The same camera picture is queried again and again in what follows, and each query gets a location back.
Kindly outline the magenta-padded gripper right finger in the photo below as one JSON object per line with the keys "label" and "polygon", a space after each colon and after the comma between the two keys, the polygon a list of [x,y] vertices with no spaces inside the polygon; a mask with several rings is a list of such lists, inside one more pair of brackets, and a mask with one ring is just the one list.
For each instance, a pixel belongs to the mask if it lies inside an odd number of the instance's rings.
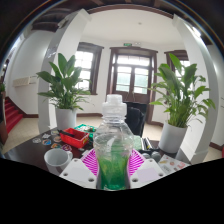
{"label": "magenta-padded gripper right finger", "polygon": [[128,161],[128,178],[131,189],[143,187],[164,176],[165,173],[154,159],[146,159],[138,151],[132,150]]}

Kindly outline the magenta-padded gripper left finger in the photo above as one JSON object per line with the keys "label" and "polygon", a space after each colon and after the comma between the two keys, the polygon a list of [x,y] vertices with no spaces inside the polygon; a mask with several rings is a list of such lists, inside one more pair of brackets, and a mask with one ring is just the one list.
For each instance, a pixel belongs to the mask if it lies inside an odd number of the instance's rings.
{"label": "magenta-padded gripper left finger", "polygon": [[99,165],[95,150],[87,151],[81,159],[74,158],[60,174],[60,177],[84,188],[95,189]]}

